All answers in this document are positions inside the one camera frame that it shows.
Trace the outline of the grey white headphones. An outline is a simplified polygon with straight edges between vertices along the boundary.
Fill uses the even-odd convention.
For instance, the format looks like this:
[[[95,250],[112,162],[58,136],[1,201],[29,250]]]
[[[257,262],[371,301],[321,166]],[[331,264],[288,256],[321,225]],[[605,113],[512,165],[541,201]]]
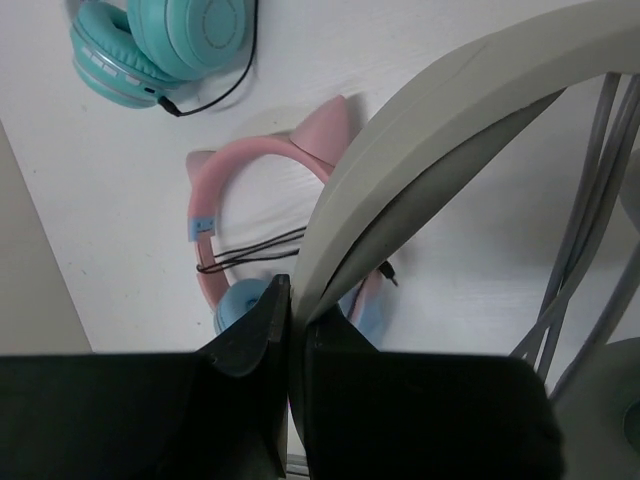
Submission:
[[[603,81],[571,215],[529,331],[504,356],[545,387],[569,303],[616,204],[639,218],[639,5],[589,1],[436,60],[356,136],[313,211],[292,282],[290,383],[305,329],[436,216],[562,93]],[[639,342],[611,336],[639,292],[632,254],[552,390],[560,479],[639,475]]]

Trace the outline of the teal white cat-ear headphones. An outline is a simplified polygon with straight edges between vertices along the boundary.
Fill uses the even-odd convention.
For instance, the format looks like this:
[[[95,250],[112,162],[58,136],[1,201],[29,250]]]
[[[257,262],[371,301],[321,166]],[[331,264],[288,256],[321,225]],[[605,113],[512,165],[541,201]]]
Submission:
[[[172,93],[225,68],[246,38],[253,60],[258,24],[259,7],[243,1],[81,1],[69,30],[73,66],[115,104],[181,118]]]

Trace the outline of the pink blue cat-ear headphones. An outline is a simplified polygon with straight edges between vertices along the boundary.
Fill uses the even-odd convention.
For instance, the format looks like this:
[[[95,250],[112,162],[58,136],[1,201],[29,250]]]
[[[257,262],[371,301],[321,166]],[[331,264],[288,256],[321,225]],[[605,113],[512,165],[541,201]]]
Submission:
[[[214,313],[214,330],[220,335],[245,315],[260,299],[269,281],[247,278],[231,283],[225,270],[251,260],[250,254],[268,245],[282,244],[280,234],[252,247],[216,254],[212,238],[225,187],[235,174],[267,155],[292,160],[320,182],[327,183],[351,141],[347,100],[338,95],[308,115],[286,135],[252,136],[235,140],[218,151],[194,151],[186,166],[191,182],[188,205],[188,239],[194,244],[201,291]]]

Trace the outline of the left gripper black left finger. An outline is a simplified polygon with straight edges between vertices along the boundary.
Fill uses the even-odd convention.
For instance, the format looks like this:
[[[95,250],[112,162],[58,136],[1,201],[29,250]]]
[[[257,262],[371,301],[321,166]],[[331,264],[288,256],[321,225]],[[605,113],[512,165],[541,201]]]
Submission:
[[[1,360],[5,479],[280,479],[289,279],[194,352]]]

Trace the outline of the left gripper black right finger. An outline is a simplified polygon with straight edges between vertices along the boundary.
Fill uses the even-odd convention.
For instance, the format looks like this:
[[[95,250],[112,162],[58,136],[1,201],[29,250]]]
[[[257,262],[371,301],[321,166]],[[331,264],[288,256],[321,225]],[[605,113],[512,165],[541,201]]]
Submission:
[[[314,479],[560,479],[545,387],[504,356],[384,352],[338,309],[295,348],[291,406]]]

